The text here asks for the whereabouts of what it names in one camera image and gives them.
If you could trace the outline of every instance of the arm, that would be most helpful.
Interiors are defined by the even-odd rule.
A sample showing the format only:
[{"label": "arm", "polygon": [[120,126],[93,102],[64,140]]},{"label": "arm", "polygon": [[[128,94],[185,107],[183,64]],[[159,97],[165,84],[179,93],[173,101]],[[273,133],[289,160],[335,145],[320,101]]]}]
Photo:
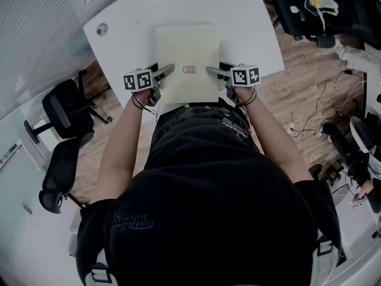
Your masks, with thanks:
[{"label": "arm", "polygon": [[[236,87],[235,92],[239,101],[245,102],[252,89]],[[246,105],[246,110],[265,155],[278,164],[293,183],[313,180],[295,142],[262,101],[257,97]]]},{"label": "arm", "polygon": [[374,186],[371,180],[366,180],[361,187],[360,192],[357,194],[358,199],[363,199],[365,195],[368,195],[372,192]]},{"label": "arm", "polygon": [[[139,101],[147,105],[150,90],[136,95]],[[128,101],[116,124],[105,150],[98,173],[98,183],[90,203],[103,199],[118,198],[132,180],[135,168],[136,152],[143,110]]]}]

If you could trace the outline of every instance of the hand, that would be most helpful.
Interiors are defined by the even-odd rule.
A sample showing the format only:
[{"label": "hand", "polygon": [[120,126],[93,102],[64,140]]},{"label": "hand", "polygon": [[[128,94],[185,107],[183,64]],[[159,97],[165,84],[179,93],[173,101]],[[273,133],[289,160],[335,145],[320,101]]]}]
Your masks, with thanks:
[{"label": "hand", "polygon": [[147,106],[149,103],[149,95],[151,93],[151,89],[135,92],[135,97],[144,105]]},{"label": "hand", "polygon": [[252,88],[249,87],[235,87],[234,92],[239,98],[239,102],[244,103],[252,96]]},{"label": "hand", "polygon": [[366,180],[364,184],[361,186],[361,190],[358,193],[358,198],[362,199],[365,195],[369,195],[372,192],[374,186],[371,180]]}]

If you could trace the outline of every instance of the red label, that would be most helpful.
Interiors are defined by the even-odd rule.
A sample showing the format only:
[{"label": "red label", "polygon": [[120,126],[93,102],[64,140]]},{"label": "red label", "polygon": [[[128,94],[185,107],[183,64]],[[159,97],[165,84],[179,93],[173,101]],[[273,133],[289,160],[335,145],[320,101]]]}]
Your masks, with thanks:
[{"label": "red label", "polygon": [[183,73],[196,73],[196,66],[184,66]]}]

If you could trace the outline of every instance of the black office chair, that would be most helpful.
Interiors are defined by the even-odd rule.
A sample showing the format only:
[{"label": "black office chair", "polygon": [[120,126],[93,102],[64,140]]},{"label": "black office chair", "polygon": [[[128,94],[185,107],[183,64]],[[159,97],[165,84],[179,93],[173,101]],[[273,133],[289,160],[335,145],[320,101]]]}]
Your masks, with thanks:
[{"label": "black office chair", "polygon": [[[363,41],[373,48],[381,49],[381,3],[378,0],[334,0],[339,5],[337,16],[323,13],[326,30],[319,16],[314,16],[305,9],[306,0],[272,0],[265,1],[273,5],[284,31],[295,37],[303,36],[314,41],[322,48],[335,45],[334,35],[349,35]],[[292,13],[290,7],[295,6],[300,13]]]},{"label": "black office chair", "polygon": [[32,129],[27,121],[24,122],[27,132],[35,143],[39,143],[37,135],[52,126],[62,139],[68,139],[54,148],[39,194],[42,207],[55,214],[61,213],[63,199],[73,188],[79,150],[94,135],[94,121],[91,116],[95,116],[104,124],[112,121],[112,118],[105,120],[96,113],[93,110],[96,105],[92,102],[109,88],[86,99],[82,81],[84,74],[85,71],[79,72],[79,89],[70,79],[57,85],[43,98],[42,106],[50,123]]},{"label": "black office chair", "polygon": [[112,122],[111,117],[105,120],[93,109],[97,108],[93,100],[109,90],[110,86],[86,99],[82,81],[85,74],[86,70],[78,73],[79,89],[75,81],[69,79],[57,85],[43,98],[42,106],[50,123],[32,129],[28,121],[24,122],[24,127],[34,143],[38,144],[38,135],[51,127],[54,127],[62,139],[74,138],[81,131],[88,132],[94,126],[91,116],[103,124]]},{"label": "black office chair", "polygon": [[55,214],[61,213],[63,199],[74,185],[79,150],[91,141],[93,136],[94,131],[90,131],[60,142],[54,148],[39,194],[40,203],[45,210]]}]

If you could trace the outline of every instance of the wooden floor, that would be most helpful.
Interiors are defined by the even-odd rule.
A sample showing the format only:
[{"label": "wooden floor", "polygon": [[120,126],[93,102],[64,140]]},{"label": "wooden floor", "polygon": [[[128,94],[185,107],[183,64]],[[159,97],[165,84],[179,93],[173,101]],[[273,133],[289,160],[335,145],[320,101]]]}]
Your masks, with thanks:
[{"label": "wooden floor", "polygon": [[[257,89],[258,96],[286,129],[296,119],[300,119],[304,126],[307,119],[315,112],[317,99],[322,94],[326,83],[325,93],[318,102],[314,116],[334,114],[335,110],[342,107],[360,79],[356,76],[341,74],[337,83],[326,82],[326,80],[335,80],[338,73],[345,70],[345,63],[338,59],[334,49],[320,49],[307,40],[295,42],[293,37],[285,34],[281,27],[276,31],[276,35],[285,62],[285,70],[262,77],[262,83]],[[91,96],[103,89],[107,80],[97,61],[94,61],[87,71],[85,91]],[[357,99],[362,107],[362,97],[363,85],[359,84],[341,114],[346,117],[352,116],[355,108],[353,99]],[[111,116],[114,121],[109,125],[103,125],[96,120],[95,136],[80,152],[76,183],[72,193],[83,203],[90,199],[96,184],[105,143],[122,112],[112,90],[95,102],[99,107],[98,113]],[[325,120],[324,118],[315,119],[306,129],[317,129]],[[345,117],[336,115],[328,120],[336,124],[342,132],[348,128],[348,119]],[[135,173],[140,172],[144,167],[154,128],[155,122],[142,125]],[[295,130],[300,128],[300,122],[295,122]],[[304,132],[297,145],[308,167],[316,163],[323,165],[322,176],[330,166],[339,167],[339,156],[333,145],[326,138],[316,138],[314,131]]]}]

